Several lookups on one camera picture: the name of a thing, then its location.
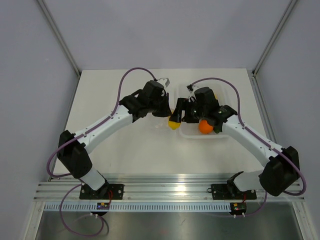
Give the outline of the yellow lemon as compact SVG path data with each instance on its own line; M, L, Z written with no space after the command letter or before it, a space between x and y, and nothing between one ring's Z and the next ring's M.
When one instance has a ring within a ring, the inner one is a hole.
M174 122L174 121L168 121L168 126L172 129L172 130L176 130L181 126L180 122Z

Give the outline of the clear zip top bag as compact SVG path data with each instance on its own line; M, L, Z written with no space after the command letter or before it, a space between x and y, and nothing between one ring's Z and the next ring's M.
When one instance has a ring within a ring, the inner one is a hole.
M152 120L151 126L156 129L157 131L167 131L170 130L170 127L168 126L168 118L161 118L161 117L155 117Z

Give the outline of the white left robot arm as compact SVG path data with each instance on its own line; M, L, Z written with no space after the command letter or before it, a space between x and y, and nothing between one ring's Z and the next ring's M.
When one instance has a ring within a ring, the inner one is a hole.
M90 153L116 131L147 114L169 117L172 113L166 92L169 84L168 78L150 80L142 89L119 100L109 115L76 133L66 130L60 134L57 158L75 179L82 181L82 190L90 199L112 196L111 185L94 168Z

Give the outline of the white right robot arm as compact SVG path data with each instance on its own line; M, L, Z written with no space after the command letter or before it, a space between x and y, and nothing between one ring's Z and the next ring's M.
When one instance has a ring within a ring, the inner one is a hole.
M298 151L292 146L284 148L272 142L250 129L239 117L239 112L231 106L219 103L212 89L201 87L193 90L189 97L176 100L169 124L176 129L181 123L206 121L215 134L231 137L257 159L262 170L241 170L228 179L226 190L230 197L239 198L258 187L277 197L300 177Z

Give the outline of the white perforated plastic basket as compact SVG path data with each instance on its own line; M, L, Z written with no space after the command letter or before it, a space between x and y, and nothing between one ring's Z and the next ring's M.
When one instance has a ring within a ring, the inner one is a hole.
M227 88L222 86L221 83L209 82L209 83L196 83L194 88L209 87L213 90L215 97L217 98L220 105L230 105L231 101L228 96ZM177 103L177 98L188 98L191 95L187 89L186 83L180 83L177 85L174 91L174 105ZM180 127L177 129L181 137L186 139L222 139L228 136L224 133L215 133L214 131L204 134L199 130L198 123L185 123L182 122Z

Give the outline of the orange fruit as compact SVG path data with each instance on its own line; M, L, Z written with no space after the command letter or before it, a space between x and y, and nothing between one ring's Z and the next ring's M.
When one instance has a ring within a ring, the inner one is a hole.
M209 125L208 122L206 120L201 120L198 124L198 130L202 133L202 134L210 134L211 132L214 131L214 127Z

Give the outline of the aluminium front rail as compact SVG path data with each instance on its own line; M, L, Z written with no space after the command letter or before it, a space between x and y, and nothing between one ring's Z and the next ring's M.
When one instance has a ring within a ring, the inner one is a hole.
M123 184L123 202L212 202L208 188L227 178L214 174L130 175L106 174L111 184ZM80 183L71 177L51 178L38 184L34 201L55 202Z

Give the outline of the left aluminium frame post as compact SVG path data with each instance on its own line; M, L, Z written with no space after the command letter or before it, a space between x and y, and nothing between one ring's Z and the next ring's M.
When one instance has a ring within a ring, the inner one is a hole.
M59 44L63 54L65 55L66 59L68 60L70 66L72 67L77 79L79 80L81 77L82 71L80 70L78 64L76 63L75 58L73 57L55 19L52 15L47 3L45 0L35 0L35 3L38 5L40 11L42 12L52 34L54 35L57 43Z

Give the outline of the aluminium frame post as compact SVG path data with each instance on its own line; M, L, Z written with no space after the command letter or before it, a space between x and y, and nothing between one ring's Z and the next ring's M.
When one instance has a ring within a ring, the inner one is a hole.
M293 14L295 8L297 7L299 0L290 0L282 13L275 29L273 30L265 48L263 49L257 63L255 64L255 67L252 70L252 75L256 77L261 70L263 64L267 60L268 56L270 55L271 51L273 50L274 46L277 43L278 38L280 37L281 33L285 29L285 26L287 22L289 21L289 18Z
M79 80L81 77L82 71L80 70L78 64L76 63L75 58L73 57L55 19L52 15L47 3L45 0L35 0L35 3L38 5L40 11L42 12L52 34L54 35L57 43L59 44L63 54L65 55L66 59L68 60L70 66L72 67L77 79Z

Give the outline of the right aluminium frame post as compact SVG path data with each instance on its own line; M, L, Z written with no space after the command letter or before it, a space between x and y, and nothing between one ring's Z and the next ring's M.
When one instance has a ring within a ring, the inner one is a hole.
M265 48L263 49L257 63L255 64L255 67L252 70L252 75L256 77L261 70L263 64L267 60L268 56L270 55L271 51L273 50L274 46L277 43L278 38L280 37L281 33L285 29L285 26L287 22L289 21L289 18L293 14L295 8L297 7L299 0L290 0L282 13L275 29L273 30Z

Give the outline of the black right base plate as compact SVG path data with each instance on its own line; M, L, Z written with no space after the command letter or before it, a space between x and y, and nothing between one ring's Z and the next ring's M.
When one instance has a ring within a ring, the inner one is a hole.
M236 186L227 183L212 184L209 188L213 200L256 200L256 191L240 191Z

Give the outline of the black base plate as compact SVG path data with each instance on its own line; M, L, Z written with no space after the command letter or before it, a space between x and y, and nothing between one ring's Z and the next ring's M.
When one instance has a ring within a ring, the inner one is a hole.
M227 183L212 184L209 188L213 200L256 200L256 191L240 191L236 186Z
M122 200L124 195L124 184L112 184L102 186L98 190L93 190L89 185L81 186L80 200Z

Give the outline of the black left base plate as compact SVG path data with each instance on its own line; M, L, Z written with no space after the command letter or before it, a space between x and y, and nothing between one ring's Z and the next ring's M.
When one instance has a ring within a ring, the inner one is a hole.
M89 185L81 186L80 200L122 200L124 195L124 184L112 184L102 186L98 190L93 190Z

